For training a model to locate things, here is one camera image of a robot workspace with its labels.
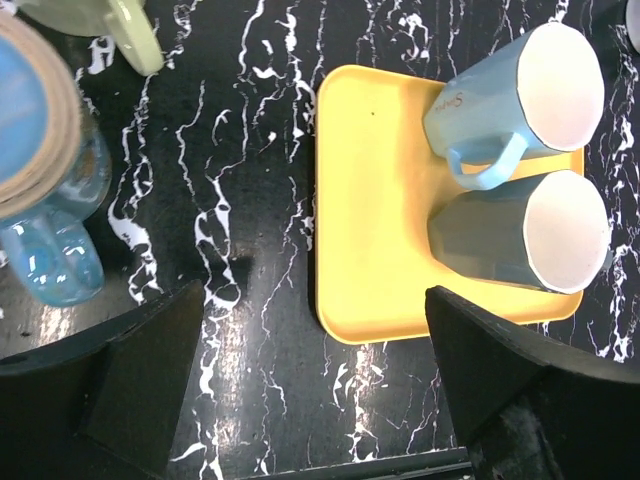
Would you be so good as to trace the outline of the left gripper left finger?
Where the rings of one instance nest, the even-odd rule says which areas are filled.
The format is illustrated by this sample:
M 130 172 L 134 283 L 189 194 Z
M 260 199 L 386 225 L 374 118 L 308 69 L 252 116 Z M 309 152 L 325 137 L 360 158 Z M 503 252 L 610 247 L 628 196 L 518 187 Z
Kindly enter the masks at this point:
M 2 359 L 2 478 L 164 478 L 203 301 L 192 281 Z

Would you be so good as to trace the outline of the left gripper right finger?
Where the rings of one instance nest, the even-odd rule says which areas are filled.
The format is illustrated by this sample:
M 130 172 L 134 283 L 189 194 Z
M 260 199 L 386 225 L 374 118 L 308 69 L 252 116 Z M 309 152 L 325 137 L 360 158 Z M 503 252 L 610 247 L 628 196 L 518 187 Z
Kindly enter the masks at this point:
M 456 293 L 425 315 L 457 442 L 477 479 L 636 479 L 639 371 Z

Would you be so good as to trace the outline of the orange interior blue mug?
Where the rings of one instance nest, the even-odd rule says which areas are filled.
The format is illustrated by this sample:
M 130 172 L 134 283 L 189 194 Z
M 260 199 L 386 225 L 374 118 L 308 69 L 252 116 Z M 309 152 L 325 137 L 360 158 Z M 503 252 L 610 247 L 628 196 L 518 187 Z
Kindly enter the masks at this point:
M 1 16 L 1 247 L 40 302 L 68 307 L 104 286 L 83 223 L 109 190 L 111 160 L 71 72 L 15 16 Z

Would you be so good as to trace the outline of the light green mug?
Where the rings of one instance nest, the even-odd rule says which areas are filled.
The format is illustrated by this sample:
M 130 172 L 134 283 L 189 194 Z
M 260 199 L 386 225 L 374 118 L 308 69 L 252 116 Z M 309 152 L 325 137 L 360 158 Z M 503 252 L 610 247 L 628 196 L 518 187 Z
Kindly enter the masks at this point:
M 111 36 L 128 63 L 143 76 L 164 65 L 142 0 L 15 1 L 36 22 L 72 36 Z

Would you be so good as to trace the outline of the light blue footed mug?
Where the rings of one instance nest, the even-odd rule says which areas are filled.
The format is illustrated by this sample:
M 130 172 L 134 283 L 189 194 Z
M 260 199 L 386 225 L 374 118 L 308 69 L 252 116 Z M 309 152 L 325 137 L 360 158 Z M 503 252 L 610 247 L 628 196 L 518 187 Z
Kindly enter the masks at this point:
M 625 26 L 631 46 L 637 53 L 640 53 L 640 0 L 627 1 Z

